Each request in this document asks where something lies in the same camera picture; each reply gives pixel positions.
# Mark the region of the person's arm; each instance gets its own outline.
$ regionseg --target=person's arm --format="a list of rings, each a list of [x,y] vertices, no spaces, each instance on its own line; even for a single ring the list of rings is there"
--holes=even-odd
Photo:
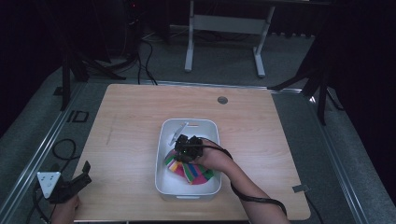
[[[51,224],[70,224],[74,223],[76,209],[79,205],[79,197],[75,195],[65,203],[58,203],[51,206],[53,210],[50,218]]]
[[[204,145],[212,145],[204,140]],[[256,198],[270,198],[260,189],[245,172],[226,154],[221,151],[204,148],[204,155],[197,158],[195,163],[202,164],[208,169],[214,169],[226,174],[233,186],[241,193]],[[241,200],[249,221],[257,223],[290,223],[279,206],[271,203],[245,202]]]

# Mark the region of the colorful cloth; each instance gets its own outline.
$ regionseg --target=colorful cloth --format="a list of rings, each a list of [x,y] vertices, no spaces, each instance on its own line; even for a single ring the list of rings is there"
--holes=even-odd
[[[176,152],[172,149],[165,158],[165,164],[177,175],[183,176],[192,185],[206,183],[213,176],[213,171],[206,169],[203,165],[176,161]]]

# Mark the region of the white metal desk frame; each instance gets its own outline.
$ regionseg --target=white metal desk frame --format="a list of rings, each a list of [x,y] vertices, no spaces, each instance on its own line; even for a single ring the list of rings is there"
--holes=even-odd
[[[271,19],[274,15],[274,11],[275,7],[270,7],[267,18],[265,20],[195,15],[194,1],[190,1],[189,45],[187,47],[186,64],[184,67],[185,71],[190,72],[192,70],[192,57],[194,53],[194,30],[207,30],[238,34],[260,35],[260,43],[257,47],[253,48],[253,55],[256,62],[258,76],[265,77],[261,53],[265,37],[268,34],[268,29],[271,24]]]

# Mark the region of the tabletop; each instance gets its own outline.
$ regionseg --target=tabletop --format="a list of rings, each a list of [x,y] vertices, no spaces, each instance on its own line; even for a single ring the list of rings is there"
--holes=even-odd
[[[76,221],[248,219],[225,175],[211,201],[161,197],[155,165],[168,119],[212,120],[221,146],[270,197],[285,204],[290,220],[310,217],[304,193],[292,189],[301,182],[268,90],[112,84],[76,169],[79,175],[85,161],[92,167],[92,182],[79,193]]]

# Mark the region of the person's hand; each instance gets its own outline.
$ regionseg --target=person's hand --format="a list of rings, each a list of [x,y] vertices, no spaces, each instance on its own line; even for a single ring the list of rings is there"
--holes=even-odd
[[[55,209],[52,213],[51,223],[52,224],[70,224],[74,223],[76,209],[78,208],[80,201],[78,195],[75,195],[73,198],[69,199],[69,201],[65,203],[58,203],[56,205],[51,206],[52,209]]]
[[[203,145],[217,147],[211,141],[203,139]],[[232,163],[233,160],[228,157],[224,152],[214,148],[204,147],[204,155],[198,157],[192,163],[201,164],[208,169],[224,172]]]

